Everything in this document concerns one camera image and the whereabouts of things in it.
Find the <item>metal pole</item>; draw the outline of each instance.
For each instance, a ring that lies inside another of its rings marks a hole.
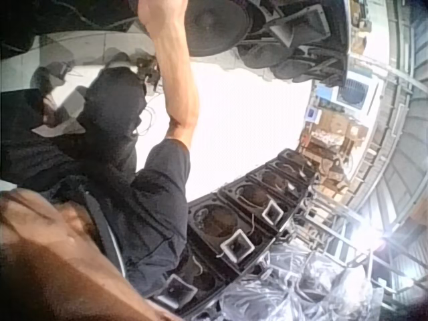
[[[414,87],[417,87],[418,89],[422,90],[424,93],[428,94],[428,87],[426,85],[422,84],[421,82],[417,81],[415,78],[413,78],[409,74],[406,74],[405,72],[402,72],[401,70],[398,70],[396,68],[391,67],[390,65],[384,64],[382,62],[378,62],[377,60],[374,60],[374,59],[366,57],[366,56],[359,55],[359,54],[354,53],[354,52],[351,52],[349,54],[349,56],[352,58],[355,58],[357,60],[360,60],[362,62],[366,62],[369,65],[374,65],[376,67],[382,68],[382,69],[396,75],[397,77],[405,80],[406,82],[414,85]]]

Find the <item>bass speaker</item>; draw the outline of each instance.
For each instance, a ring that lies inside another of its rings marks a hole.
[[[251,27],[246,5],[237,0],[189,0],[185,28],[190,55],[212,56],[235,47]]]
[[[259,43],[255,45],[238,45],[238,54],[248,68],[261,69],[278,65],[294,53],[293,49],[280,43]]]

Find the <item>hand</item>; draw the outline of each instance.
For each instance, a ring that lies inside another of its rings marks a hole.
[[[154,38],[171,27],[184,27],[187,1],[139,0],[138,18]]]

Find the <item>speaker cabinet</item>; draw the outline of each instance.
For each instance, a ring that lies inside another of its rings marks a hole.
[[[181,317],[201,313],[237,277],[233,271],[212,265],[200,249],[188,242],[177,268],[152,299]]]
[[[247,177],[226,185],[219,194],[273,237],[287,228],[296,208],[295,203],[279,198]]]
[[[278,154],[278,160],[283,162],[293,162],[297,165],[308,167],[316,172],[316,167],[302,154],[296,152],[292,149],[284,149],[280,154]]]
[[[308,186],[317,179],[316,172],[312,169],[302,165],[297,165],[291,161],[275,159],[271,160],[266,165],[281,176],[289,179],[294,184],[302,185],[305,188],[308,188]]]
[[[274,241],[256,221],[215,193],[189,205],[188,236],[196,246],[207,245],[205,257],[222,261],[239,275],[247,273]]]
[[[307,188],[295,184],[267,166],[262,166],[248,173],[247,178],[293,206],[297,206],[306,196]]]

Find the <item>speaker horn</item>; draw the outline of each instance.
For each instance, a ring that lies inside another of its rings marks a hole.
[[[272,20],[266,27],[287,47],[319,42],[331,34],[324,10],[319,4]]]

